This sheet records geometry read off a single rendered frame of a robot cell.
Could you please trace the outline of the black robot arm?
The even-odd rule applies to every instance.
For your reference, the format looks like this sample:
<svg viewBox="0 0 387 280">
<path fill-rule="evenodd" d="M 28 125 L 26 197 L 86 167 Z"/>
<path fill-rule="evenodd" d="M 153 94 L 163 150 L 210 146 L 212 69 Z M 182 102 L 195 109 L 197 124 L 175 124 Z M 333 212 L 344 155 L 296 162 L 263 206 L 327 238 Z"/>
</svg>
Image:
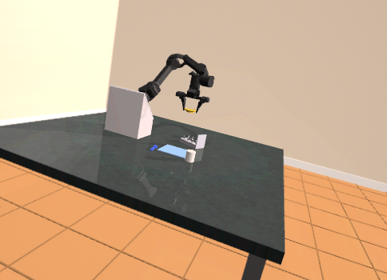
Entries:
<svg viewBox="0 0 387 280">
<path fill-rule="evenodd" d="M 180 64 L 178 61 L 178 58 L 183 59 L 183 63 Z M 148 82 L 144 86 L 141 86 L 138 88 L 139 92 L 145 93 L 147 101 L 151 101 L 158 93 L 161 91 L 160 85 L 164 82 L 166 77 L 170 74 L 172 70 L 176 70 L 177 68 L 182 68 L 184 65 L 188 65 L 193 70 L 191 71 L 189 75 L 191 76 L 191 84 L 194 85 L 201 85 L 206 87 L 212 87 L 213 86 L 213 80 L 215 79 L 214 76 L 209 76 L 208 70 L 206 68 L 206 65 L 203 63 L 198 63 L 194 61 L 191 57 L 189 57 L 188 54 L 171 54 L 167 60 L 165 67 L 161 70 L 161 72 L 158 74 L 158 76 L 151 82 Z M 186 97 L 199 97 L 200 96 L 200 90 L 195 89 L 193 90 L 191 87 L 187 90 Z"/>
</svg>

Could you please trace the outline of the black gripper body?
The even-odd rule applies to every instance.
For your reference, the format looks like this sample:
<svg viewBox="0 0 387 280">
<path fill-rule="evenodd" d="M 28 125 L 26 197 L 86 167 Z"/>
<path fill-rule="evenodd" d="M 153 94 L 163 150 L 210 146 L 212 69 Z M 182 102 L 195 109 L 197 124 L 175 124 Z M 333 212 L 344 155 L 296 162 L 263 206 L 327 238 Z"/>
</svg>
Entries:
<svg viewBox="0 0 387 280">
<path fill-rule="evenodd" d="M 198 90 L 200 89 L 200 86 L 199 85 L 194 85 L 194 84 L 191 84 L 190 83 L 190 87 L 195 90 L 198 88 Z M 178 96 L 180 98 L 185 98 L 187 94 L 185 94 L 185 92 L 181 92 L 181 91 L 177 91 L 176 92 L 176 95 L 175 96 Z M 209 102 L 209 98 L 208 97 L 205 97 L 205 96 L 202 96 L 202 97 L 195 97 L 195 99 L 198 99 L 200 100 L 200 102 Z"/>
</svg>

